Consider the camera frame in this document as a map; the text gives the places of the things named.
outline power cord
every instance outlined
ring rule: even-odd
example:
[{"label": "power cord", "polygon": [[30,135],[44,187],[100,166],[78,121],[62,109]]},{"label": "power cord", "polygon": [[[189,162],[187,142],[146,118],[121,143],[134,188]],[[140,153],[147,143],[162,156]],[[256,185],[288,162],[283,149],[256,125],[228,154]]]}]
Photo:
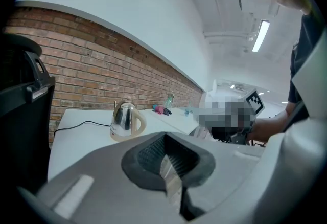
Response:
[{"label": "power cord", "polygon": [[56,130],[56,131],[54,132],[54,136],[56,135],[56,132],[58,132],[58,131],[61,131],[61,130],[67,130],[67,129],[72,129],[72,128],[77,128],[77,127],[79,127],[80,125],[83,125],[83,124],[86,123],[86,122],[94,123],[94,124],[97,124],[97,125],[100,125],[100,126],[110,127],[110,125],[101,124],[101,123],[97,123],[97,122],[94,122],[94,121],[87,120],[87,121],[84,121],[84,122],[82,122],[81,124],[79,124],[79,125],[77,125],[77,126],[74,126],[74,127],[70,127],[70,128],[60,128],[60,129],[58,129],[58,130]]}]

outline chair backrest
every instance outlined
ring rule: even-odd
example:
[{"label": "chair backrest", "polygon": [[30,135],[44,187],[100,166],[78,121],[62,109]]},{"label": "chair backrest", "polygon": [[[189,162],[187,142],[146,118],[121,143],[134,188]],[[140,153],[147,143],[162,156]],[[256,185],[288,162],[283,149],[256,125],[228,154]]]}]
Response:
[{"label": "chair backrest", "polygon": [[49,120],[55,78],[39,59],[34,41],[3,34],[1,42],[0,131],[6,177],[32,193],[48,174]]}]

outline shirt sleeve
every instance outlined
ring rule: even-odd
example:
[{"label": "shirt sleeve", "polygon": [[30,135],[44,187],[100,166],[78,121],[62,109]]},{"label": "shirt sleeve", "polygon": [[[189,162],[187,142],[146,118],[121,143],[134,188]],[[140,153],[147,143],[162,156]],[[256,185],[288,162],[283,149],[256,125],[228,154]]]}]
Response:
[{"label": "shirt sleeve", "polygon": [[294,50],[292,51],[292,56],[291,56],[291,81],[290,81],[290,91],[288,94],[288,101],[291,103],[296,103],[296,88],[292,82],[292,78],[295,75],[295,68],[294,68]]}]

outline white table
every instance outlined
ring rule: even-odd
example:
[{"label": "white table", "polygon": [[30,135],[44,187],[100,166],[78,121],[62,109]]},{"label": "white table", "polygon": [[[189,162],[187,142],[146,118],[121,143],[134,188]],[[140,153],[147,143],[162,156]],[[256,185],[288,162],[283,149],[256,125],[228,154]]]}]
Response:
[{"label": "white table", "polygon": [[[183,133],[145,110],[140,110],[140,112],[147,120],[147,126],[141,136],[161,131]],[[113,110],[67,109],[58,129],[73,127],[87,120],[110,125],[112,113]],[[48,181],[90,152],[115,143],[117,142],[110,137],[109,127],[93,123],[58,131],[49,159]]]},{"label": "white table", "polygon": [[152,109],[145,109],[145,113],[148,113],[159,119],[168,125],[174,127],[176,130],[181,131],[183,134],[189,135],[194,129],[199,126],[199,123],[193,118],[193,113],[189,113],[188,116],[185,116],[185,109],[178,107],[170,108],[172,112],[171,115],[167,116],[165,114],[158,114],[153,112]]}]

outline fluorescent light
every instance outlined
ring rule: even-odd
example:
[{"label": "fluorescent light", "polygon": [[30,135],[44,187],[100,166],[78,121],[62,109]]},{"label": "fluorescent light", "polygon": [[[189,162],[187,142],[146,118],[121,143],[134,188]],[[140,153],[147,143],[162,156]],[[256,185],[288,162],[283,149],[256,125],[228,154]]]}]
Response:
[{"label": "fluorescent light", "polygon": [[252,49],[253,52],[258,52],[259,51],[259,48],[261,47],[261,44],[264,41],[265,36],[267,34],[269,25],[270,25],[269,21],[267,21],[267,20],[262,20],[261,21],[259,34],[258,34],[258,37],[256,38],[254,47]]}]

